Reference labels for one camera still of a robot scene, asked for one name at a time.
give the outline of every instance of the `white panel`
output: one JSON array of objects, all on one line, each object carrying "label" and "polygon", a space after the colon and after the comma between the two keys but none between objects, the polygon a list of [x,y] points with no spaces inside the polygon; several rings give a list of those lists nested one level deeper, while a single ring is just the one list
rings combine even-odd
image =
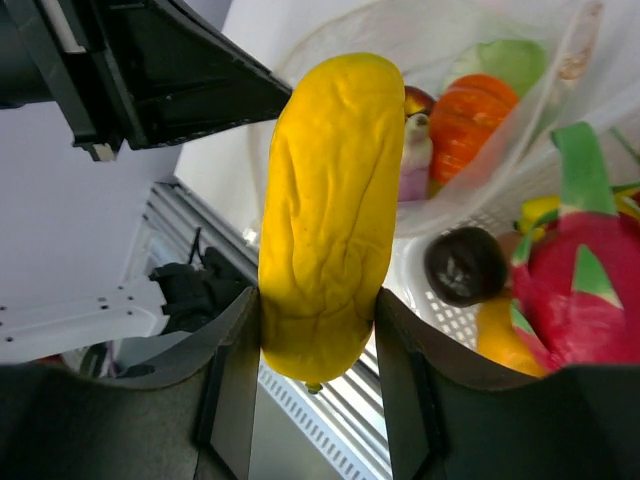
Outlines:
[{"label": "white panel", "polygon": [[58,107],[0,111],[0,304],[52,303],[110,289],[123,277],[149,189],[179,149],[96,164],[71,147]]}]

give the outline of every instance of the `plastic fruit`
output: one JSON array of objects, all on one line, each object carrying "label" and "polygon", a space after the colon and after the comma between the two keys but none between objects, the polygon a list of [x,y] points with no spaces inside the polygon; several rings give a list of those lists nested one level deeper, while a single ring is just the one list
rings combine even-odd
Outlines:
[{"label": "plastic fruit", "polygon": [[431,114],[433,106],[436,103],[435,99],[424,90],[420,90],[417,87],[406,85],[404,87],[405,101],[404,101],[404,114],[405,117],[410,117],[416,113]]},{"label": "plastic fruit", "polygon": [[[588,124],[556,130],[552,139],[562,160],[560,207],[539,218],[514,252],[514,326],[548,371],[639,363],[640,224],[616,210]],[[544,224],[548,233],[533,249],[532,232]]]},{"label": "plastic fruit", "polygon": [[404,148],[400,162],[398,201],[426,200],[433,142],[429,138],[429,117],[416,113],[405,123]]},{"label": "plastic fruit", "polygon": [[258,267],[262,349],[312,391],[349,369],[371,335],[391,259],[404,99],[391,62],[343,55],[307,73],[276,123]]},{"label": "plastic fruit", "polygon": [[431,112],[431,178],[445,185],[463,170],[517,103],[511,87],[489,75],[453,82]]},{"label": "plastic fruit", "polygon": [[455,307],[468,307],[500,293],[507,261],[487,231],[462,227],[436,238],[424,256],[424,270],[436,296]]},{"label": "plastic fruit", "polygon": [[476,351],[520,373],[542,377],[545,370],[536,362],[527,345],[511,324],[511,297],[508,293],[483,303],[476,314]]},{"label": "plastic fruit", "polygon": [[[614,199],[616,203],[616,209],[620,213],[625,213],[638,220],[640,215],[635,207],[630,206],[629,201],[633,201],[636,205],[638,203],[638,194],[640,193],[640,185],[630,184],[612,187],[614,192]],[[560,206],[560,197],[538,197],[528,200],[522,204],[522,215],[515,222],[515,227],[519,232],[525,234],[529,232],[533,224],[545,213],[549,213]],[[545,227],[538,227],[533,232],[533,239],[539,240],[545,234]]]},{"label": "plastic fruit", "polygon": [[496,40],[477,43],[453,64],[445,88],[460,77],[486,73],[509,85],[522,98],[547,68],[547,52],[531,40]]}]

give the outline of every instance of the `plastic bag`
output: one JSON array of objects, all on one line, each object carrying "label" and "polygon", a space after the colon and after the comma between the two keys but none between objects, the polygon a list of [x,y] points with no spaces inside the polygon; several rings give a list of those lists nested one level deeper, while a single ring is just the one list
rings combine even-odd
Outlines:
[{"label": "plastic bag", "polygon": [[[396,237],[436,233],[479,208],[508,179],[536,136],[552,126],[591,58],[602,4],[575,0],[387,0],[312,32],[275,73],[295,86],[327,58],[368,51],[393,61],[405,83],[439,93],[455,59],[478,42],[529,39],[549,65],[474,161],[429,201],[400,204]],[[258,198],[266,191],[275,122],[253,125],[249,142]]]}]

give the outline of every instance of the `artificial papaya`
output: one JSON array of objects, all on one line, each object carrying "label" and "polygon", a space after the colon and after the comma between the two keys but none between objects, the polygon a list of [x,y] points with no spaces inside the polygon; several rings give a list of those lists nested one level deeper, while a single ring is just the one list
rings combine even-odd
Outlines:
[{"label": "artificial papaya", "polygon": [[404,143],[404,81],[390,61],[313,68],[278,118],[259,261],[261,346],[277,372],[317,385],[371,335],[391,259]]}]

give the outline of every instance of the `orange pumpkin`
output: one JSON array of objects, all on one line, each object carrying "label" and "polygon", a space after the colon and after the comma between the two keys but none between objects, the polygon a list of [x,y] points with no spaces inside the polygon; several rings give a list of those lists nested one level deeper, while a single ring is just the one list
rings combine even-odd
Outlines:
[{"label": "orange pumpkin", "polygon": [[453,82],[430,117],[431,179],[442,186],[464,169],[518,100],[509,85],[490,75],[467,75]]}]

